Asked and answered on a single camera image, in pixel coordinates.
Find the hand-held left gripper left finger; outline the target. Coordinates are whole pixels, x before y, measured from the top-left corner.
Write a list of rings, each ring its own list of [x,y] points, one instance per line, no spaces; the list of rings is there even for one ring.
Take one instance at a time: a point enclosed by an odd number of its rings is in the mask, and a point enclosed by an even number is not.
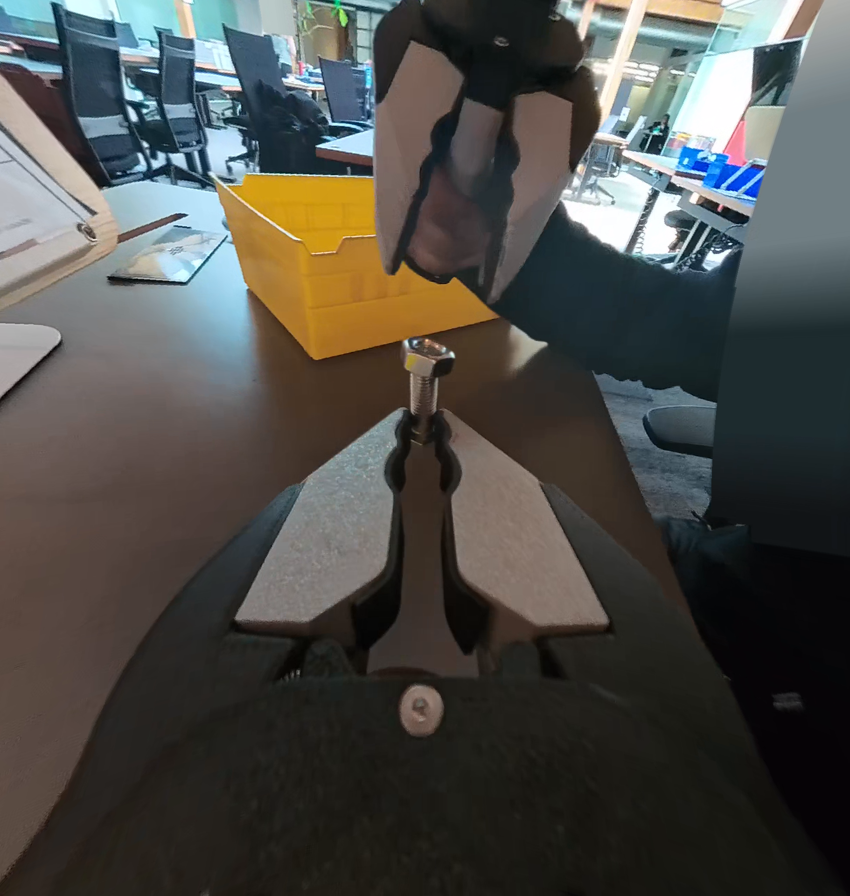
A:
[[[240,630],[363,650],[386,633],[399,605],[391,462],[407,417],[396,409],[306,477],[236,612]]]

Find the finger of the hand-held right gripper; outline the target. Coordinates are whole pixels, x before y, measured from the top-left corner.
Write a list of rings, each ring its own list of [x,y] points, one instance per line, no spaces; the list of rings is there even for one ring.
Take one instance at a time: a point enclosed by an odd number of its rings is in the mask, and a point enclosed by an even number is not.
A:
[[[481,272],[489,305],[520,272],[571,176],[572,115],[571,102],[551,93],[512,102],[498,147],[496,223]]]
[[[464,85],[438,49],[412,40],[376,104],[373,144],[375,224],[385,273],[406,262],[433,169]]]

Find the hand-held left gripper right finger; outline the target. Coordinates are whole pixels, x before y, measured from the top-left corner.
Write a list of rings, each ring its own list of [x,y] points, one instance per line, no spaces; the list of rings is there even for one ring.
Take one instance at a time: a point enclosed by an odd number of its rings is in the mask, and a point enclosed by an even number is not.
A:
[[[448,411],[434,419],[444,611],[463,654],[604,633],[610,619],[543,484]]]

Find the silver hex bolt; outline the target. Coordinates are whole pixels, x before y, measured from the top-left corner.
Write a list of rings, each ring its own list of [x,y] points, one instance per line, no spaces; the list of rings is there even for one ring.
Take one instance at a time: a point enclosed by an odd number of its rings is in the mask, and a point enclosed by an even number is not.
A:
[[[431,442],[439,412],[439,381],[453,370],[455,353],[428,337],[411,337],[401,344],[401,360],[409,375],[411,440]]]

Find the person's right forearm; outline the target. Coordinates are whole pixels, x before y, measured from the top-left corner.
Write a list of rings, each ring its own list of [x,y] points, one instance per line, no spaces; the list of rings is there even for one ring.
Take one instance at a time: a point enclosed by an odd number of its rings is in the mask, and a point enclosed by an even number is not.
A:
[[[604,244],[559,204],[493,308],[595,374],[714,402],[741,256],[669,270]]]

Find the person's right hand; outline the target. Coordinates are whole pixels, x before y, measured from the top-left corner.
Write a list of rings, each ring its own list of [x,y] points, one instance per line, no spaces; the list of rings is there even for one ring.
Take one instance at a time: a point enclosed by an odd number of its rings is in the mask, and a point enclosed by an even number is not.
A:
[[[436,169],[409,240],[408,265],[438,279],[478,271],[489,240],[481,207],[457,189],[444,168]]]

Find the grey office desk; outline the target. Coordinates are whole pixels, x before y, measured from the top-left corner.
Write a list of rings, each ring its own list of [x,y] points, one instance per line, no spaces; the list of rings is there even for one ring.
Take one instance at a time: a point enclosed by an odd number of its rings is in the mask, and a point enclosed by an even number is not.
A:
[[[699,173],[682,168],[661,155],[624,150],[633,176],[648,186],[643,208],[625,246],[625,253],[641,254],[649,219],[662,193],[674,186],[680,190],[677,211],[687,216],[691,227],[677,244],[679,262],[696,252],[711,252],[716,240],[744,245],[755,203],[751,197],[729,195],[705,185]]]
[[[316,147],[319,160],[337,163],[339,166],[372,175],[374,170],[375,130],[365,129],[335,140],[325,141]]]

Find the black office chair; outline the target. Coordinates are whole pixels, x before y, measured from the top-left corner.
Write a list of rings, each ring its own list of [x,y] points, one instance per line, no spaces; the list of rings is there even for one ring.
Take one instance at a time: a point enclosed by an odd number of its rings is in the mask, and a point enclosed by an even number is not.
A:
[[[230,28],[227,25],[223,26],[223,33],[230,52],[230,60],[240,82],[241,123],[245,126],[250,138],[256,145],[258,161],[258,143],[250,117],[251,104],[254,100],[254,88],[258,81],[274,85],[279,92],[301,92],[313,99],[318,106],[319,104],[306,91],[293,90],[285,85],[281,65],[271,39],[253,35],[237,28]]]
[[[146,139],[165,162],[151,178],[166,175],[172,185],[186,181],[212,189],[207,133],[195,101],[195,42],[156,28],[158,39],[158,119]]]
[[[374,128],[369,111],[365,75],[360,76],[351,62],[319,57],[319,70],[330,116],[327,135],[340,139]]]
[[[51,5],[64,101],[102,187],[148,180],[152,165],[129,116],[115,24]]]

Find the dark jacket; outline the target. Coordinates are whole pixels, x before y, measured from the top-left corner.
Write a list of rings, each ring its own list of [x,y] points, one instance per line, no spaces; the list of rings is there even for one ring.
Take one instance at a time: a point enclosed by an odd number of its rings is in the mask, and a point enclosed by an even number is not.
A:
[[[327,136],[327,119],[301,92],[279,92],[258,81],[250,117],[258,142],[258,167],[264,174],[314,175],[324,161],[316,148]]]

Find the green plant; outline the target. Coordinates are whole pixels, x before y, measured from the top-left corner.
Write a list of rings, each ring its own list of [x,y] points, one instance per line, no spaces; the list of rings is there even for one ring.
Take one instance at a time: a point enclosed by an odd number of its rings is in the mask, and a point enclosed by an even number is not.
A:
[[[347,29],[350,16],[341,1],[294,1],[298,34],[306,36],[320,28]]]

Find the yellow plastic bin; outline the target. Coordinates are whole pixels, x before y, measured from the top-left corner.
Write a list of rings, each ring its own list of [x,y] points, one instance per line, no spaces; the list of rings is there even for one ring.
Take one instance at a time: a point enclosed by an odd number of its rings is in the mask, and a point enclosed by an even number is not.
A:
[[[457,280],[384,272],[371,177],[214,182],[248,289],[314,360],[497,318]]]

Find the black office chair seat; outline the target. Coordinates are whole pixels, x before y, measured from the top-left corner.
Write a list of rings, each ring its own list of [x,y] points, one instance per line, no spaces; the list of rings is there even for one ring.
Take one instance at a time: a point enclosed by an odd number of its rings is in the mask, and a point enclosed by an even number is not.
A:
[[[643,429],[660,450],[711,459],[716,406],[655,407],[643,415]]]

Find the dark patterned card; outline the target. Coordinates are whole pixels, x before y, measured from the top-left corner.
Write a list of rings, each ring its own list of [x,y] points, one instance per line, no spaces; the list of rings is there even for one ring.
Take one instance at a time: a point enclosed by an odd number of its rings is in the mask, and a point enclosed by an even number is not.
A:
[[[114,283],[188,284],[228,236],[227,231],[174,225],[107,279]]]

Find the wooden document stand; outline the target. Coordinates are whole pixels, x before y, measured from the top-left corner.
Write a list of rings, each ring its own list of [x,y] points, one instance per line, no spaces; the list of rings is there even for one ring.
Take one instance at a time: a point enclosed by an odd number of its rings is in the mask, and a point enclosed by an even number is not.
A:
[[[95,209],[79,234],[63,235],[0,259],[0,311],[105,258],[118,227],[105,196],[0,74],[0,124],[69,193]],[[61,344],[50,326],[0,322],[0,400]]]

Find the printed instruction sheet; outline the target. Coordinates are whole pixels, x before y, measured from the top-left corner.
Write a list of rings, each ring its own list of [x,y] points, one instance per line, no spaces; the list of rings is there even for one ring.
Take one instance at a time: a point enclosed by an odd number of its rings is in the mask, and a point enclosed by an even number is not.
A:
[[[64,235],[95,216],[0,124],[0,259]]]

